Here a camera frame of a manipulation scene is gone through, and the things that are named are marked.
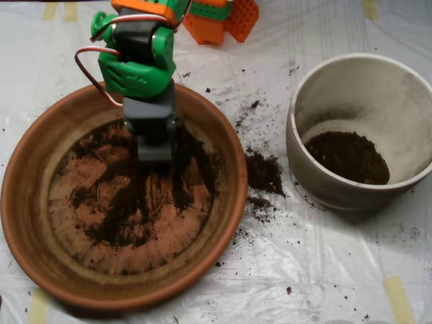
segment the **pot rim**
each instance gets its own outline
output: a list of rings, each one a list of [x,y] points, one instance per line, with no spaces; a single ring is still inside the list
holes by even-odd
[[[298,131],[297,131],[296,118],[295,118],[298,94],[303,89],[303,86],[306,84],[306,82],[309,80],[309,78],[311,78],[319,70],[321,70],[325,66],[332,64],[332,63],[335,63],[337,61],[344,61],[344,60],[349,60],[349,59],[374,59],[377,61],[382,61],[385,63],[390,63],[392,65],[395,65],[395,66],[407,71],[408,73],[411,73],[413,76],[415,76],[417,78],[417,80],[420,81],[420,83],[422,83],[423,86],[425,86],[430,93],[432,93],[432,86],[418,72],[414,71],[411,67],[408,67],[407,65],[405,65],[399,61],[396,61],[395,59],[390,59],[389,57],[385,57],[382,55],[368,54],[368,53],[351,53],[351,54],[343,54],[343,55],[338,55],[338,56],[332,57],[331,59],[328,59],[324,62],[321,62],[320,64],[315,66],[310,72],[308,72],[306,74],[306,76],[303,77],[303,79],[300,81],[299,85],[297,86],[297,88],[296,88],[296,90],[292,96],[291,103],[290,103],[290,124],[292,126],[292,130],[293,130],[294,136],[296,138],[297,144],[300,146],[300,148],[302,149],[303,153],[306,155],[308,160],[310,160],[314,164],[315,167],[319,168],[327,176],[329,176],[335,180],[338,180],[340,182],[343,182],[343,183],[345,183],[349,186],[352,186],[352,187],[362,188],[362,189],[366,189],[366,190],[384,191],[384,190],[395,190],[395,189],[400,189],[403,187],[409,187],[409,186],[419,182],[420,180],[425,178],[429,173],[431,173],[432,162],[426,168],[424,168],[424,170],[422,170],[422,172],[416,174],[414,177],[412,177],[408,180],[405,180],[403,182],[398,182],[397,184],[382,184],[382,185],[361,184],[360,182],[355,182],[352,180],[345,179],[345,178],[341,177],[340,175],[337,175],[336,173],[331,172],[328,169],[326,169],[325,167],[323,167],[320,163],[318,163],[313,158],[313,156],[309,153],[309,151],[303,145],[303,143],[300,139],[300,135],[298,134]]]
[[[9,163],[7,164],[5,175],[3,178],[3,184],[1,187],[1,223],[3,226],[7,245],[9,246],[9,249],[11,250],[15,260],[22,268],[22,270],[30,277],[31,280],[33,280],[38,286],[40,286],[50,295],[75,306],[80,306],[82,308],[92,308],[100,311],[120,311],[137,308],[140,306],[147,306],[150,304],[156,304],[180,293],[181,291],[185,290],[187,287],[198,281],[209,270],[209,268],[215,264],[216,260],[228,247],[243,216],[244,205],[246,204],[248,176],[246,171],[246,158],[244,156],[243,147],[228,119],[224,116],[224,114],[222,114],[222,112],[220,112],[220,110],[218,110],[218,108],[216,108],[216,106],[214,106],[214,104],[212,104],[210,101],[208,101],[206,98],[204,98],[197,92],[194,92],[193,90],[186,88],[185,86],[176,84],[175,89],[180,92],[186,92],[188,96],[195,97],[196,99],[201,101],[204,106],[207,107],[207,109],[210,109],[215,118],[219,120],[222,126],[226,129],[228,136],[231,139],[232,145],[234,146],[236,152],[234,159],[236,160],[236,165],[239,170],[237,178],[238,199],[236,199],[232,216],[227,223],[225,231],[223,231],[220,239],[216,242],[210,253],[207,254],[205,258],[195,268],[193,268],[193,270],[185,274],[185,276],[179,278],[179,280],[173,282],[172,284],[162,287],[161,289],[158,289],[154,292],[143,294],[141,296],[124,298],[123,300],[94,300],[92,298],[77,296],[72,292],[65,291],[61,287],[52,284],[49,280],[40,275],[38,271],[34,270],[31,267],[31,265],[26,260],[25,254],[18,247],[19,238],[15,238],[11,233],[9,217],[6,213],[9,204],[8,189],[12,185],[11,174],[13,173],[13,171],[15,171],[16,161],[21,155],[24,143],[29,138],[34,136],[34,133],[36,132],[37,128],[40,127],[40,124],[50,115],[55,113],[57,108],[62,106],[64,103],[88,91],[95,91],[95,87],[93,85],[86,86],[56,102],[38,119],[36,119],[36,121],[27,129],[27,131],[24,133],[23,137],[19,141],[18,145],[16,146],[15,150],[13,151]]]

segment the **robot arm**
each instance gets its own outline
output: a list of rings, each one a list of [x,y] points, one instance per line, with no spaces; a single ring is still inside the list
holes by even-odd
[[[125,125],[137,137],[138,158],[144,163],[173,159],[173,34],[191,2],[112,0],[119,15],[100,11],[92,21],[91,39],[107,43],[98,60],[106,89],[124,96]]]

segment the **clay saucer rim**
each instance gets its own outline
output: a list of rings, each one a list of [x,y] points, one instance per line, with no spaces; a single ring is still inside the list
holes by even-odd
[[[238,224],[243,216],[244,205],[246,204],[246,196],[248,191],[248,176],[246,170],[246,158],[244,156],[244,151],[240,140],[237,137],[235,130],[232,125],[228,121],[228,119],[206,98],[201,96],[200,94],[194,92],[193,90],[186,88],[185,86],[181,86],[176,84],[176,90],[179,92],[186,93],[189,97],[194,97],[198,101],[203,104],[213,118],[218,120],[222,126],[225,128],[227,135],[230,138],[231,144],[235,148],[234,159],[238,168],[238,193],[236,203],[233,208],[232,216],[229,219],[225,231],[223,231],[220,239],[216,242],[213,249],[210,251],[208,255],[204,257],[204,259],[190,272],[185,274],[183,277],[179,278],[179,280],[173,282],[172,284],[165,286],[161,289],[158,289],[154,292],[143,293],[141,296],[135,296],[131,298],[124,298],[121,300],[93,300],[91,298],[86,298],[83,296],[77,296],[72,292],[67,292],[61,289],[61,287],[56,286],[51,283],[48,279],[44,278],[42,275],[38,273],[38,271],[34,270],[32,266],[27,262],[26,256],[18,247],[19,238],[15,238],[12,235],[9,217],[7,216],[6,210],[8,210],[9,204],[9,187],[13,186],[11,174],[15,171],[16,161],[20,158],[20,155],[23,151],[24,144],[27,142],[29,138],[32,138],[35,133],[37,133],[38,128],[42,124],[42,122],[50,117],[51,115],[56,113],[58,107],[64,105],[66,102],[74,100],[76,97],[83,95],[88,91],[95,91],[93,85],[81,88],[72,94],[69,94],[62,100],[56,102],[53,106],[51,106],[48,110],[46,110],[25,132],[21,140],[19,141],[17,147],[15,148],[9,163],[7,164],[5,175],[3,178],[3,184],[1,187],[1,197],[0,197],[0,212],[1,212],[1,223],[3,226],[3,232],[5,234],[7,245],[11,250],[15,260],[18,265],[22,268],[22,270],[32,279],[38,286],[40,286],[43,290],[48,292],[50,295],[66,302],[69,304],[73,304],[75,306],[80,306],[83,308],[92,308],[100,311],[120,311],[131,308],[137,308],[141,306],[148,306],[163,300],[167,300],[168,298],[180,293],[186,288],[190,287],[196,281],[198,281],[209,269],[212,267],[217,259],[222,255],[222,253],[227,248],[231,239],[234,236],[234,233],[237,230]]]

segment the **white ceramic pot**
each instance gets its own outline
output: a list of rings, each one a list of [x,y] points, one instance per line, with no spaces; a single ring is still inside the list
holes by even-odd
[[[389,182],[360,184],[316,162],[304,144],[328,131],[356,132],[372,141],[387,163]],[[393,59],[364,53],[334,57],[296,89],[286,145],[293,174],[317,201],[337,209],[378,207],[432,170],[432,87]]]

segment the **white plastic sheet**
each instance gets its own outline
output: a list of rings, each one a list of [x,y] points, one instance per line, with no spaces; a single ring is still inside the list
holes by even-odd
[[[175,80],[205,95],[233,125],[242,118],[237,129],[244,148],[279,158],[287,198],[261,193],[277,209],[268,210],[275,219],[262,224],[247,205],[240,227],[248,236],[230,244],[221,267],[161,306],[97,320],[75,317],[50,300],[47,323],[395,323],[383,285],[395,275],[416,322],[432,322],[432,178],[372,218],[347,219],[304,200],[290,179],[285,148],[291,94],[324,59],[378,53],[432,82],[432,3],[377,1],[376,20],[366,19],[363,7],[374,1],[257,3],[260,18],[244,44],[226,34],[221,46],[198,46],[181,27],[175,36]],[[44,8],[44,3],[0,3],[1,178],[28,126],[54,102],[89,83],[74,53],[89,44],[95,12],[113,12],[108,2],[79,3],[78,21],[64,22],[60,3],[55,17],[42,21]],[[96,59],[83,55],[101,80]],[[246,115],[256,100],[261,105]],[[28,323],[29,292],[35,287],[0,234],[0,323]]]

